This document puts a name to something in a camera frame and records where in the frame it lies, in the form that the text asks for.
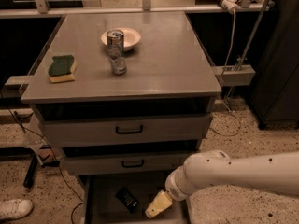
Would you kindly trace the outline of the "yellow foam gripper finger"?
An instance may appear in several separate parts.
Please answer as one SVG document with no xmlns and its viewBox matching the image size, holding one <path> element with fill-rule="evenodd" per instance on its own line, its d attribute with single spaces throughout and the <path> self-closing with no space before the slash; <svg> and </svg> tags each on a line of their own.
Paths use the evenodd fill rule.
<svg viewBox="0 0 299 224">
<path fill-rule="evenodd" d="M 166 191 L 161 190 L 149 204 L 145 214 L 148 218 L 154 218 L 165 211 L 172 204 L 173 200 L 170 195 Z"/>
</svg>

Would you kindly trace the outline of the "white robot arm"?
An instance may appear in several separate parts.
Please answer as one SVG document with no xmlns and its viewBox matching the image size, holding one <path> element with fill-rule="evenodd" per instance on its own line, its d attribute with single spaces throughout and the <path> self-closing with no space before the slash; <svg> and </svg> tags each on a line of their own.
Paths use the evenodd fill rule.
<svg viewBox="0 0 299 224">
<path fill-rule="evenodd" d="M 200 189 L 233 185 L 277 194 L 299 195 L 299 152 L 232 159 L 221 150 L 195 153 L 174 170 L 145 211 L 158 216 L 174 201 L 184 201 Z"/>
</svg>

